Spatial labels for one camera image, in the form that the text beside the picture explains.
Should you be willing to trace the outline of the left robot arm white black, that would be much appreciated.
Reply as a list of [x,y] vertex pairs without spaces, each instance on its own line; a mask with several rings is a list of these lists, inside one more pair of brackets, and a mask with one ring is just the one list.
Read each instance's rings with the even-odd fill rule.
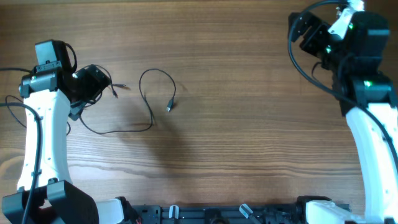
[[71,46],[61,40],[35,45],[38,64],[22,77],[26,112],[24,165],[17,192],[3,197],[11,223],[135,223],[139,214],[124,197],[95,202],[72,184],[67,162],[67,123],[77,120],[111,83],[94,65],[78,71]]

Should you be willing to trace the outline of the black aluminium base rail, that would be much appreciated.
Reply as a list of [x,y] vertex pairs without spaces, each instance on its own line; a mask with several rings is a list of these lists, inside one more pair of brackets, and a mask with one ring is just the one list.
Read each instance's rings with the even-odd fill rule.
[[238,206],[220,207],[161,207],[135,205],[136,223],[141,224],[212,224],[212,223],[305,223],[303,208],[296,203],[249,206],[252,214],[247,218]]

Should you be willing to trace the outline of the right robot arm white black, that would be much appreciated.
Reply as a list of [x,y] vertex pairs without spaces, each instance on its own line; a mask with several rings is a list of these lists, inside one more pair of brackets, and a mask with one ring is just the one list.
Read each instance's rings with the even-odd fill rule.
[[288,41],[332,72],[334,96],[354,137],[363,176],[365,212],[354,215],[326,200],[304,203],[306,223],[397,222],[397,96],[379,70],[389,24],[379,14],[345,10],[334,24],[310,11],[289,16]]

